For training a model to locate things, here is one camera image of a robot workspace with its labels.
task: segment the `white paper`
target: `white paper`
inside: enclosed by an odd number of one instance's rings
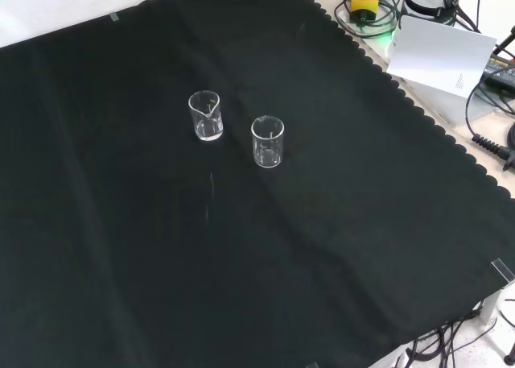
[[[145,0],[0,0],[0,48]]]
[[[479,82],[496,39],[443,24],[402,17],[388,73],[468,97]]]

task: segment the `clear tape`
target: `clear tape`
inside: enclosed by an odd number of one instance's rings
[[[508,267],[504,262],[501,261],[500,258],[493,261],[492,265],[497,269],[497,271],[499,271],[499,274],[501,274],[503,278],[506,279],[508,285],[511,285],[513,282],[515,282],[515,275],[513,275],[511,270],[508,269]]]

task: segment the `black cloth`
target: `black cloth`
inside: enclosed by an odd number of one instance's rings
[[[509,194],[313,1],[118,15],[0,50],[0,366],[367,367],[515,270]]]

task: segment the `yellow device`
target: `yellow device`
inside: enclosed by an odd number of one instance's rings
[[[379,0],[351,0],[351,20],[358,22],[359,20],[374,20],[377,17],[379,9]]]

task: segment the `glass beaker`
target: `glass beaker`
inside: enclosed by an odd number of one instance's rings
[[[193,94],[188,104],[198,138],[204,141],[218,139],[224,132],[218,94],[203,90]]]
[[[272,116],[261,116],[256,118],[251,129],[256,164],[264,168],[277,167],[282,161],[282,121]]]

